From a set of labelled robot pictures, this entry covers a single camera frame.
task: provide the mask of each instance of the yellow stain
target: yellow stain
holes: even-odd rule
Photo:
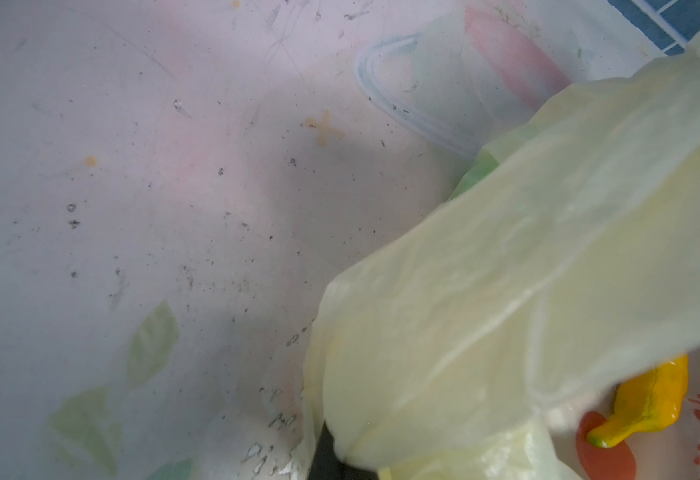
[[[315,120],[313,117],[307,117],[307,120],[305,120],[305,124],[308,127],[317,128],[317,130],[320,132],[315,142],[321,147],[326,146],[329,134],[334,134],[338,138],[345,138],[345,132],[343,132],[342,130],[331,128],[331,126],[328,124],[330,118],[331,113],[329,113],[328,110],[323,110],[323,119],[320,123],[318,123],[317,120]]]

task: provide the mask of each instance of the orange circle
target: orange circle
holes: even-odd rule
[[[587,412],[576,431],[576,455],[590,480],[634,480],[638,475],[635,456],[626,443],[613,448],[598,448],[587,442],[587,433],[605,423],[597,412]]]

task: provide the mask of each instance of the white surface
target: white surface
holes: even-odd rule
[[[205,478],[253,476],[270,445],[260,475],[286,464],[299,421],[268,424],[298,413],[325,284],[463,171],[351,72],[360,47],[450,6],[418,3],[0,2],[1,479],[105,475],[67,466],[46,421],[112,381],[164,299],[179,341],[121,409],[118,477],[190,457]],[[345,137],[321,147],[304,125],[324,110]]]

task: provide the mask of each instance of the pale yellow plastic bag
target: pale yellow plastic bag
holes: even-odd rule
[[[541,415],[700,345],[700,34],[689,51],[556,95],[328,286],[302,461],[325,420],[386,480],[576,478]]]

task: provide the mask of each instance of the scratch mark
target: scratch mark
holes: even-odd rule
[[[253,129],[257,125],[257,122],[259,122],[259,108],[260,107],[261,107],[261,105],[256,106],[256,110],[254,110],[254,116],[251,117],[251,120],[249,120],[249,127],[251,127],[251,129]]]
[[[53,117],[54,114],[48,111],[47,109],[43,108],[40,106],[40,104],[37,103],[31,103],[30,106],[33,108],[33,110],[36,110],[38,113],[41,113],[43,115],[46,115],[47,117]]]
[[[123,40],[125,43],[127,43],[127,44],[131,45],[133,48],[135,48],[135,49],[137,50],[137,52],[139,52],[139,53],[143,54],[144,56],[146,56],[147,58],[149,58],[150,61],[151,61],[152,63],[156,64],[156,65],[158,66],[158,68],[160,68],[161,70],[163,70],[164,73],[166,73],[167,75],[169,75],[171,78],[174,78],[174,74],[172,74],[171,71],[170,71],[168,68],[166,68],[161,62],[158,62],[158,61],[155,59],[155,57],[153,57],[153,55],[151,55],[151,54],[145,52],[142,48],[137,47],[136,44],[135,44],[134,42],[132,42],[132,41],[129,40],[128,38],[124,37],[120,32],[118,32],[118,31],[115,30],[113,27],[111,27],[109,24],[107,24],[107,22],[104,22],[104,21],[102,21],[102,20],[99,20],[97,17],[93,16],[92,14],[88,14],[88,13],[86,13],[86,12],[81,12],[80,10],[77,10],[76,8],[68,7],[67,5],[62,5],[62,7],[63,7],[63,8],[66,8],[67,10],[70,10],[71,12],[75,12],[75,13],[77,13],[77,14],[81,14],[81,15],[83,15],[84,17],[87,17],[89,20],[92,20],[93,22],[98,23],[98,24],[102,25],[103,27],[107,28],[107,29],[110,30],[116,37],[120,38],[120,39]]]
[[[126,287],[129,285],[126,283],[126,272],[122,270],[117,270],[117,276],[118,276],[118,290],[116,290],[115,293],[110,297],[110,311],[115,311],[116,308],[118,308],[118,304],[120,303],[120,300],[124,298],[124,292],[126,291]]]
[[[182,102],[179,101],[179,99],[175,100],[173,105],[174,105],[174,108],[176,108],[176,111],[180,112],[182,115],[184,115],[187,118],[192,118],[190,116],[190,113],[187,110],[185,110],[184,107],[182,107]]]
[[[272,9],[272,12],[270,12],[269,15],[267,15],[267,19],[265,20],[265,23],[267,24],[267,27],[272,30],[272,24],[275,23],[275,19],[278,18],[278,13],[281,12],[281,5],[276,5],[275,8]]]
[[[291,54],[288,53],[288,49],[283,44],[283,42],[279,42],[279,43],[283,47],[283,52],[286,52],[286,56],[288,57],[289,60],[291,60],[291,64],[294,65],[294,68],[296,69],[297,73],[299,74],[299,78],[301,78],[302,81],[305,83],[305,86],[307,87],[307,91],[312,93],[312,90],[310,90],[310,85],[307,84],[307,80],[305,80],[305,76],[301,74],[301,72],[299,71],[299,67],[297,67],[297,62],[294,62],[294,59],[291,57]]]
[[[363,15],[365,15],[365,14],[367,14],[367,13],[369,13],[368,10],[363,10],[363,11],[358,12],[358,13],[345,14],[345,18],[346,18],[347,20],[355,20],[355,18],[358,18],[358,17],[360,17],[360,16],[363,16]]]

